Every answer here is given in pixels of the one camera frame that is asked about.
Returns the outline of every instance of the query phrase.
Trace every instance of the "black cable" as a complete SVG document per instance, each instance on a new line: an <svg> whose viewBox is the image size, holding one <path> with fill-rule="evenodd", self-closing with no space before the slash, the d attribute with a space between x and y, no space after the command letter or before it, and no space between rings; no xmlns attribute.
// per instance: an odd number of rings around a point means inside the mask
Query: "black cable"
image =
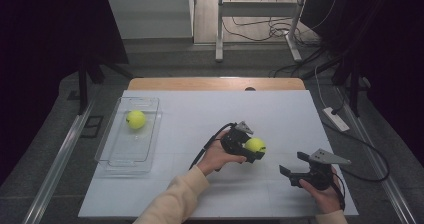
<svg viewBox="0 0 424 224"><path fill-rule="evenodd" d="M304 47L321 47L324 46L322 43L306 43L302 40L302 32L300 32L299 28L296 28L297 32L298 32L298 36L293 35L294 40L296 41L296 45L299 46L304 46Z"/></svg>
<svg viewBox="0 0 424 224"><path fill-rule="evenodd" d="M371 1L368 1L368 5L365 5L365 6L370 6L370 5L371 5ZM357 13L356 17L349 22L349 24L346 26L346 28L344 28L342 32L338 32L337 34L332 36L330 39L323 40L322 41L323 45L329 46L330 48L342 47L346 45L347 48L349 48L350 38L348 35L351 35L352 33L355 33L357 31L358 26L362 23L362 20L365 18L368 11L369 11L368 9L364 9L363 11Z"/></svg>
<svg viewBox="0 0 424 224"><path fill-rule="evenodd" d="M333 109L333 110L331 111L331 114L336 115L336 114L337 114L337 113L338 113L338 112L339 112L339 111L343 108L345 99L346 99L346 94L345 94L345 95L343 95L342 104L340 104L340 106L339 106L339 107L337 107L336 109Z"/></svg>
<svg viewBox="0 0 424 224"><path fill-rule="evenodd" d="M358 139L358 138L356 138L354 136L348 135L348 134L346 134L344 132L340 132L339 130L333 128L332 126L330 126L329 124L327 124L327 123L325 123L323 121L321 121L321 122L322 122L322 124L324 124L326 127L330 128L331 130L333 130L333 131L335 131L335 132L337 132L337 133L339 133L339 134L341 134L341 135L343 135L343 136L345 136L347 138L350 138L352 140L358 141L358 142L362 143L363 145L367 146L368 148L370 148L371 150L373 150L383 160L383 162L384 162L384 164L386 166L386 174L384 175L384 177L379 178L379 179L368 179L368 178L358 176L357 174L354 174L354 173L352 173L350 171L347 171L345 169L340 168L342 171L346 172L347 174L349 174L349 175L351 175L351 176L353 176L353 177L355 177L355 178L357 178L359 180L367 181L367 182L382 182L382 181L386 180L389 177L389 175L390 175L390 165L389 165L389 162L387 161L386 157L377 148L371 146L370 144L366 143L365 141L362 141L362 140L360 140L360 139Z"/></svg>
<svg viewBox="0 0 424 224"><path fill-rule="evenodd" d="M257 22L248 22L248 23L237 23L234 20L234 17L232 17L232 18L233 18L234 24L237 25L237 26L249 26L249 25L261 24L261 23L269 23L269 20L266 20L266 21L257 21ZM275 20L272 20L272 21L285 21L285 20L289 20L289 19L291 19L291 18L290 17L286 17L286 18L275 19Z"/></svg>
<svg viewBox="0 0 424 224"><path fill-rule="evenodd" d="M251 40L251 41L266 41L266 40L268 40L268 39L271 39L273 36L269 36L269 37L267 37L267 38L264 38L264 39L253 39L253 38L250 38L250 37L247 37L247 36L244 36L244 35L241 35L241 34L238 34L238 33L234 33L234 32L230 32L228 29L227 29L227 27L225 26L225 22L224 22L224 20L222 20L222 25L224 26L224 29L228 32L228 33L230 33L230 34L232 34L232 35L236 35L236 36L240 36L240 37L243 37L243 38L246 38L246 39L249 39L249 40Z"/></svg>
<svg viewBox="0 0 424 224"><path fill-rule="evenodd" d="M217 140L216 137L219 135L219 133L221 133L225 128L229 127L229 126L235 126L237 125L236 123L228 123L226 125L224 125L223 127L221 127L221 129L219 129L219 131L217 131L215 133L215 135L213 135L209 141L203 146L202 150L200 150L199 154L197 154L196 158L194 158L193 162L190 165L189 170L196 165L196 163L199 161L199 159L203 156L203 154L206 152L206 150L210 147L210 145L212 145L212 143Z"/></svg>
<svg viewBox="0 0 424 224"><path fill-rule="evenodd" d="M318 48L314 53L312 53L308 58L304 59L291 73L290 77L293 77L294 73L299 70L303 65L316 60L325 52L324 47Z"/></svg>
<svg viewBox="0 0 424 224"><path fill-rule="evenodd" d="M276 28L276 25L286 25L288 27L291 27L290 24L285 23L285 22L277 22L277 23L273 23L271 24L271 22L276 21L276 20L271 20L271 18L269 18L269 22L268 22L268 26L269 26L269 35L270 36L276 36L276 37L282 37L282 36L287 36L290 29L289 28ZM280 35L275 35L275 33L277 32L282 32L282 34Z"/></svg>
<svg viewBox="0 0 424 224"><path fill-rule="evenodd" d="M337 199L339 199L340 208L344 211L346 207L346 202L345 202L346 193L345 193L345 186L342 179L336 173L332 172L333 175L335 175L341 181L341 184L343 186L343 193L340 191L340 188L334 182L333 177L331 177L330 179L327 175L325 175L325 173L323 173L321 170L317 168L311 168L311 170L318 172L319 174L321 174L321 176L327 179L328 184L334 189L334 191L337 194Z"/></svg>
<svg viewBox="0 0 424 224"><path fill-rule="evenodd" d="M291 75L290 76L292 77L295 71L297 71L303 65L305 65L305 64L307 64L307 63L315 60L316 58L318 58L322 53L324 53L324 51L325 51L324 47L320 47L314 53L312 53L310 56L308 56L307 58L305 58L301 63L290 65L290 66L284 66L284 67L281 67L281 68L275 70L274 71L273 78L275 78L277 76L277 73L278 72L281 72L281 71L283 71L283 70L285 70L287 68L290 68L290 67L295 67L295 69L291 71Z"/></svg>

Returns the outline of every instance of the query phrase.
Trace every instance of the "power strip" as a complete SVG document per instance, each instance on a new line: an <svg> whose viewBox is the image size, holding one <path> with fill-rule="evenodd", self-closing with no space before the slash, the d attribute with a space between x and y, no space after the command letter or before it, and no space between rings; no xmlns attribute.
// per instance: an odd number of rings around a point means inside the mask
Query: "power strip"
<svg viewBox="0 0 424 224"><path fill-rule="evenodd" d="M322 110L325 115L330 119L330 121L340 130L340 131L347 131L349 130L349 127L346 125L346 123L340 118L339 115L335 114L333 115L331 112L333 111L333 108L327 107Z"/></svg>

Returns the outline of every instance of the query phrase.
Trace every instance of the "table leg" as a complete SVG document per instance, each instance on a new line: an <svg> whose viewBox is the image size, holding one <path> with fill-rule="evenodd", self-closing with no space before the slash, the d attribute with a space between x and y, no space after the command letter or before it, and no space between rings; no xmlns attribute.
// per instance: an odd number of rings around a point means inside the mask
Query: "table leg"
<svg viewBox="0 0 424 224"><path fill-rule="evenodd" d="M299 50L297 49L297 46L294 40L294 33L297 28L297 23L299 22L299 19L300 19L300 13L302 13L304 3L305 3L305 0L297 0L297 7L292 19L292 24L291 24L289 32L286 33L286 41L295 62L302 61L302 57L300 56Z"/></svg>
<svg viewBox="0 0 424 224"><path fill-rule="evenodd" d="M216 55L215 55L215 61L216 62L222 62L224 59L224 53L223 53L223 30L222 30L222 8L223 8L223 0L218 0L218 30L216 33Z"/></svg>

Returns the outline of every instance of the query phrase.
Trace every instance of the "beige sleeve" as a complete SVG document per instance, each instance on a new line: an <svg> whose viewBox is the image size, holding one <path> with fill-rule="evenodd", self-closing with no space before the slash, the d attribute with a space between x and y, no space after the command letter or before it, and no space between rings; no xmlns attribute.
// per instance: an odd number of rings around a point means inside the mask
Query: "beige sleeve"
<svg viewBox="0 0 424 224"><path fill-rule="evenodd" d="M342 210L315 216L319 224L347 224Z"/></svg>
<svg viewBox="0 0 424 224"><path fill-rule="evenodd" d="M166 191L157 196L134 223L182 223L193 213L197 197L208 186L205 175L193 166L186 175L175 177Z"/></svg>

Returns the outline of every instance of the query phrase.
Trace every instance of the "human hand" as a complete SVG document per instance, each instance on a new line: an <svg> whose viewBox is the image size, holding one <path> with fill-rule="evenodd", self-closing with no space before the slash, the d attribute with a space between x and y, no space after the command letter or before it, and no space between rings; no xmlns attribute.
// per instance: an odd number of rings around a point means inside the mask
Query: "human hand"
<svg viewBox="0 0 424 224"><path fill-rule="evenodd" d="M336 169L334 169L334 167L331 168L333 173L337 174ZM333 175L333 181L337 187L340 188L339 180L337 179L336 175ZM339 198L333 187L330 186L326 190L320 191L303 179L299 180L299 183L303 189L305 189L311 194L313 198L315 198L315 201L317 202L318 207L322 213L328 214L341 209Z"/></svg>
<svg viewBox="0 0 424 224"><path fill-rule="evenodd" d="M216 139L221 139L228 131L222 131L218 134ZM228 154L221 146L219 140L215 140L206 150L202 160L197 164L197 167L203 172L205 176L212 173L214 170L221 169L228 162L243 163L246 157Z"/></svg>

